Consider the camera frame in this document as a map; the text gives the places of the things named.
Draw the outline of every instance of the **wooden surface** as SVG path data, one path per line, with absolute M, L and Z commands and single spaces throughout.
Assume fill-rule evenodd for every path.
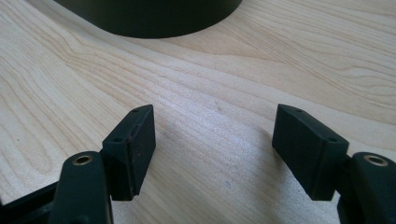
M 157 148 L 115 223 L 338 223 L 271 147 L 277 104 L 396 160 L 396 2 L 244 0 L 168 39 L 102 31 L 50 0 L 0 2 L 0 196 L 56 181 L 63 161 L 153 104 Z

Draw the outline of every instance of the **black round object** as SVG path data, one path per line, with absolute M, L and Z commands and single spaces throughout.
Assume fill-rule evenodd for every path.
M 205 29 L 242 0 L 55 0 L 115 35 L 164 38 Z

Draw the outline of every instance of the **wooden table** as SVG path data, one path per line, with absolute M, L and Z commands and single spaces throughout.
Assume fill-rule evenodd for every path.
M 277 104 L 396 160 L 396 2 L 244 0 L 168 39 L 109 34 L 51 0 L 0 2 L 0 195 L 56 181 L 62 163 L 153 104 L 157 148 L 115 223 L 338 223 L 271 147 Z

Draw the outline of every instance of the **light wood tabletop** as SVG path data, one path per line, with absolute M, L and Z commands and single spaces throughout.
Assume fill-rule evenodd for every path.
M 59 179 L 133 108 L 154 105 L 141 193 L 115 223 L 339 223 L 271 147 L 277 104 L 396 161 L 396 1 L 243 0 L 166 39 L 105 32 L 51 0 L 0 2 L 0 197 Z

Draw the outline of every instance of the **wood grain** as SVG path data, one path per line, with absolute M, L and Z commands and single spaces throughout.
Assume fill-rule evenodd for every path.
M 50 0 L 0 2 L 0 196 L 59 178 L 132 108 L 153 104 L 157 148 L 116 223 L 338 223 L 271 147 L 277 104 L 396 160 L 396 2 L 244 0 L 167 39 L 102 31 Z

